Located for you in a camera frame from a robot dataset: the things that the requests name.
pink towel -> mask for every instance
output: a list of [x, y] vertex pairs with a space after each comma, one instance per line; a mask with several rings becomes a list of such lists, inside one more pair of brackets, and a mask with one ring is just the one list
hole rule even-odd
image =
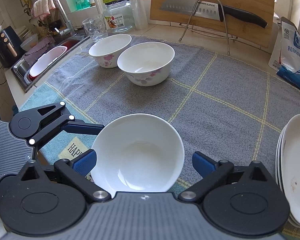
[[52, 0], [37, 0], [31, 9], [31, 16], [44, 20], [56, 6]]

drinking glass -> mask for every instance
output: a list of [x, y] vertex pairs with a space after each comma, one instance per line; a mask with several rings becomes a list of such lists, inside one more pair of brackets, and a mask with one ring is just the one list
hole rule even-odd
[[97, 42], [108, 37], [105, 18], [103, 15], [85, 19], [82, 22], [82, 25], [85, 33], [90, 36], [93, 42]]

black knife handle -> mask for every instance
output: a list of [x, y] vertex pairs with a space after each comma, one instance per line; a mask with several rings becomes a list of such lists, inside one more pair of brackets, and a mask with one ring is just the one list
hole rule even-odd
[[[223, 22], [223, 14], [222, 14], [222, 9], [221, 5], [218, 4], [218, 10], [219, 10], [219, 16], [220, 16], [220, 21]], [[254, 13], [250, 13], [241, 9], [233, 8], [230, 6], [223, 6], [223, 10], [225, 11], [225, 14], [229, 14], [233, 16], [234, 18], [237, 18], [239, 20], [242, 20], [244, 22], [248, 23], [254, 23], [256, 25], [261, 26], [262, 28], [266, 28], [268, 23], [259, 17], [258, 15], [255, 15]]]

kitchen knife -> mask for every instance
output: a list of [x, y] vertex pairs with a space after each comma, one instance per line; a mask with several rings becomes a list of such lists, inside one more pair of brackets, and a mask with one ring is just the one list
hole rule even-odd
[[[160, 10], [191, 15], [195, 2], [196, 0], [165, 0]], [[266, 28], [268, 25], [264, 19], [253, 13], [226, 5], [223, 5], [223, 10], [225, 14], [229, 14], [244, 22], [254, 23], [262, 28]], [[223, 22], [221, 5], [218, 3], [200, 1], [194, 16]]]

floral bowl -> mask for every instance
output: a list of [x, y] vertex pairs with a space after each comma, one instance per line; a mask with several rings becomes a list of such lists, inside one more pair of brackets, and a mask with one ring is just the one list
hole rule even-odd
[[145, 42], [125, 50], [118, 58], [118, 67], [139, 86], [154, 86], [170, 73], [174, 49], [162, 42]]
[[99, 66], [104, 68], [117, 67], [118, 57], [122, 52], [130, 47], [131, 36], [127, 34], [116, 34], [106, 37], [89, 49]]

